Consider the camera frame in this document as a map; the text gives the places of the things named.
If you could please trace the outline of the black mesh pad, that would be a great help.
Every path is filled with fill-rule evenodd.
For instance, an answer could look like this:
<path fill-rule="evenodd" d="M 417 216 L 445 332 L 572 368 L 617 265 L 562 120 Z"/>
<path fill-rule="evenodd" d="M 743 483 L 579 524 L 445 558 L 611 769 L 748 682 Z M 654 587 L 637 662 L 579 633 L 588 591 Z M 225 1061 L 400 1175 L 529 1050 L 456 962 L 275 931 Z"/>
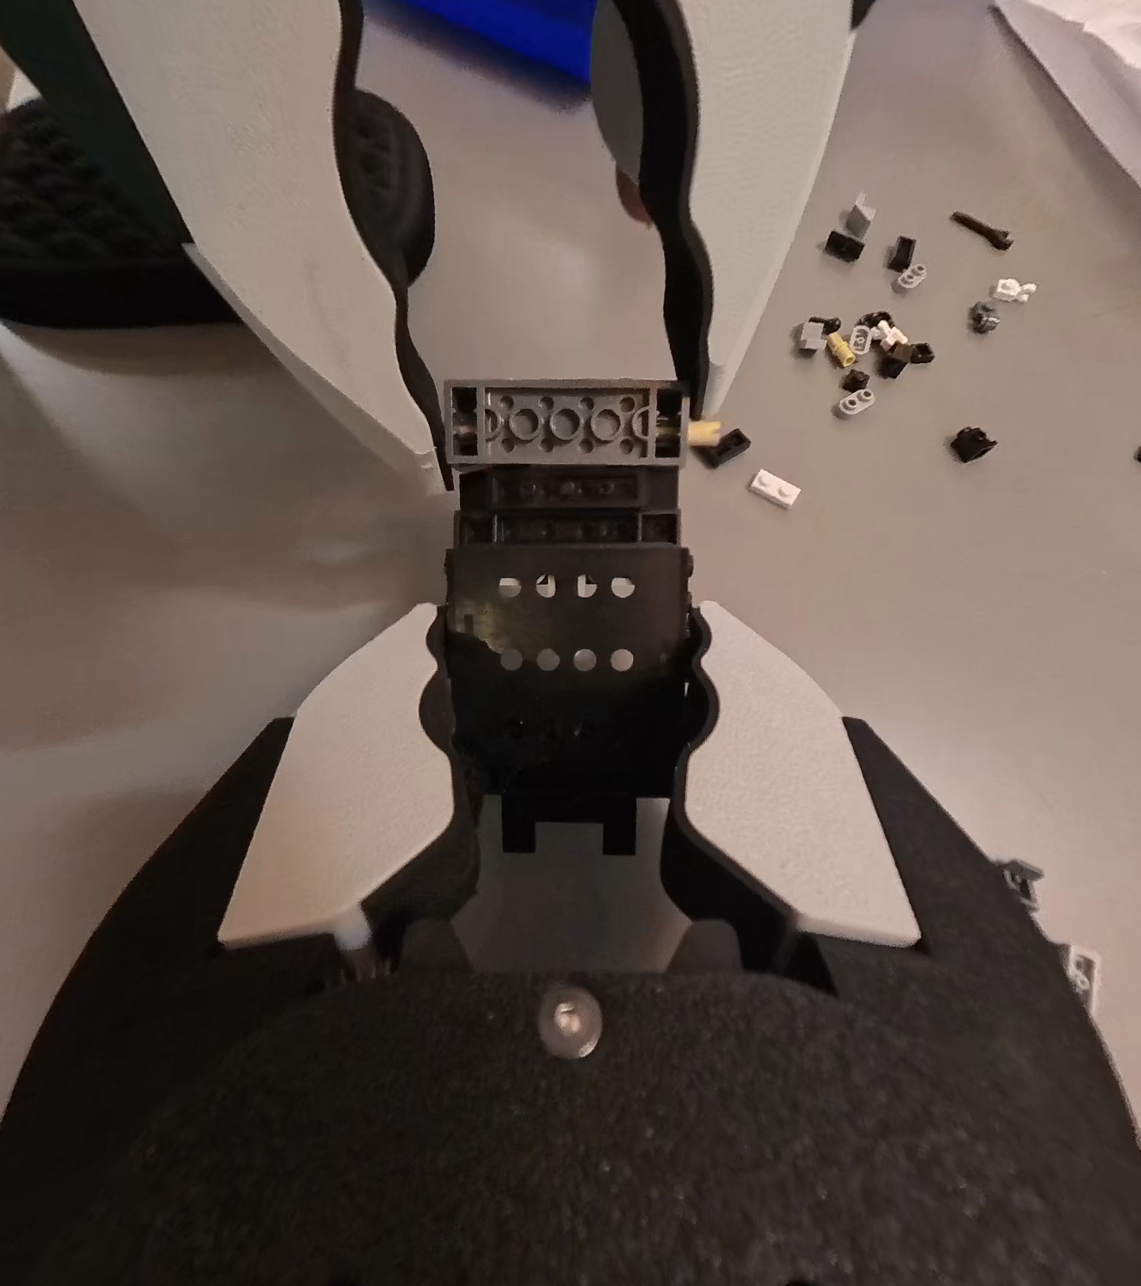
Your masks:
<path fill-rule="evenodd" d="M 356 88 L 340 158 L 415 282 L 434 244 L 432 171 L 415 127 Z M 49 331 L 240 324 L 179 235 L 126 199 L 41 95 L 0 116 L 0 319 Z"/>

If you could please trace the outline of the pile of small loose bricks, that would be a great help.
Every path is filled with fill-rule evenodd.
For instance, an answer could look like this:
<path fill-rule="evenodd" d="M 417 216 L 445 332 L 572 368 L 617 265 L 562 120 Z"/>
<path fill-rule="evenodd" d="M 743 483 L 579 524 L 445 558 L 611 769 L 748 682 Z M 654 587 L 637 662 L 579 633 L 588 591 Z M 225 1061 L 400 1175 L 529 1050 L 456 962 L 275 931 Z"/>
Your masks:
<path fill-rule="evenodd" d="M 1072 256 L 957 211 L 945 242 L 895 238 L 854 201 L 818 244 L 826 296 L 789 332 L 800 370 L 822 370 L 839 423 L 891 423 L 901 409 L 959 463 L 1033 427 L 1109 436 L 1124 418 L 1141 466 L 1141 262 L 1124 256 L 1070 282 Z"/>

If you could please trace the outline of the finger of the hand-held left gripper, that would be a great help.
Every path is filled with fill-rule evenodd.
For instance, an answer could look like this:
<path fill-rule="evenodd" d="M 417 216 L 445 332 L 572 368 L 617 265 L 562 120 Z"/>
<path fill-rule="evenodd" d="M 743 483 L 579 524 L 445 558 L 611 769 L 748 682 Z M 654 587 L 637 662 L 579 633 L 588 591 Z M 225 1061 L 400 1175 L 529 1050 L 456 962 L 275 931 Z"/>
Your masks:
<path fill-rule="evenodd" d="M 406 270 L 339 163 L 361 2 L 76 2 L 191 233 L 189 256 L 374 458 L 450 492 Z"/>
<path fill-rule="evenodd" d="M 858 26 L 853 2 L 636 2 L 637 187 L 688 409 L 713 418 L 798 233 Z"/>

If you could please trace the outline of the black grey brick assembly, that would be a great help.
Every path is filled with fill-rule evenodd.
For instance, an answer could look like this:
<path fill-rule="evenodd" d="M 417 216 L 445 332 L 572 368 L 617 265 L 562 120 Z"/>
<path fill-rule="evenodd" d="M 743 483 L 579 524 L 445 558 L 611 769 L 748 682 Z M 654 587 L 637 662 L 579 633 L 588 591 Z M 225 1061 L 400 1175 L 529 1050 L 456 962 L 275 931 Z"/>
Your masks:
<path fill-rule="evenodd" d="M 454 745 L 501 802 L 636 852 L 682 747 L 694 559 L 679 480 L 688 394 L 669 382 L 450 382 L 456 486 L 442 664 Z"/>

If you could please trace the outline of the grey desk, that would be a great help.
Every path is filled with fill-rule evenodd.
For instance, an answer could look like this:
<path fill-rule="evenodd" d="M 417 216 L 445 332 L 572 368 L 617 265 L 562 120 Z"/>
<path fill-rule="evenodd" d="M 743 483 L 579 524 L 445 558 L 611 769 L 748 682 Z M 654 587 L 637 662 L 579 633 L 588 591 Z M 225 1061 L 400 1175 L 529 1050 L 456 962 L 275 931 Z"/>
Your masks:
<path fill-rule="evenodd" d="M 695 598 L 869 723 L 1042 931 L 1095 952 L 1141 1128 L 1141 466 L 1018 427 L 959 463 L 901 409 L 839 423 L 789 332 L 854 201 L 880 245 L 971 215 L 1141 262 L 1141 193 L 985 2 L 875 2 L 800 238 L 682 479 Z M 802 489 L 748 492 L 757 471 Z M 65 974 L 143 860 L 329 668 L 441 591 L 450 522 L 237 327 L 0 324 L 0 1117 Z"/>

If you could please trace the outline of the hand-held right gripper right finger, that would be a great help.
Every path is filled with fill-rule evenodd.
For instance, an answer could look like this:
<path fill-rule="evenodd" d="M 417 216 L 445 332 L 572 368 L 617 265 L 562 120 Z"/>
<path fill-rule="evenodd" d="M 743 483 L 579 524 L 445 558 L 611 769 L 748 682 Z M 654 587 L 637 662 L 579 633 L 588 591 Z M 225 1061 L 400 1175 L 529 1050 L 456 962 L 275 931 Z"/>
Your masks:
<path fill-rule="evenodd" d="M 916 945 L 839 707 L 720 603 L 695 608 L 691 627 L 697 719 L 665 820 L 669 901 L 694 922 L 733 924 L 741 950 L 774 950 L 790 931 Z"/>

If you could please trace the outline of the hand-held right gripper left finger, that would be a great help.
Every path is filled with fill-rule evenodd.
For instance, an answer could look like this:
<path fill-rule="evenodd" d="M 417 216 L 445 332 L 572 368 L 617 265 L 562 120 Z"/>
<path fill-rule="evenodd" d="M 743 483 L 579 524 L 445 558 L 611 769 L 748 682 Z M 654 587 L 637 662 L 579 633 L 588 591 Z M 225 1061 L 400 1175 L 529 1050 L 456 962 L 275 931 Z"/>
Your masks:
<path fill-rule="evenodd" d="M 482 873 L 454 727 L 442 610 L 417 603 L 297 710 L 217 943 L 398 956 L 412 924 L 452 920 Z"/>

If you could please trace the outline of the blue plastic bin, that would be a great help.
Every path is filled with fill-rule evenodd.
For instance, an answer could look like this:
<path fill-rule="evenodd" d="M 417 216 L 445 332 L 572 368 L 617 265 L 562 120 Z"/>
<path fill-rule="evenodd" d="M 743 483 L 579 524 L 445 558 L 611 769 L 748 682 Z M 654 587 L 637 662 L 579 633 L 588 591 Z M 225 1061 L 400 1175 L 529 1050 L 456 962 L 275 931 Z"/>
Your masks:
<path fill-rule="evenodd" d="M 596 2 L 406 2 L 406 6 L 579 85 L 592 78 Z"/>

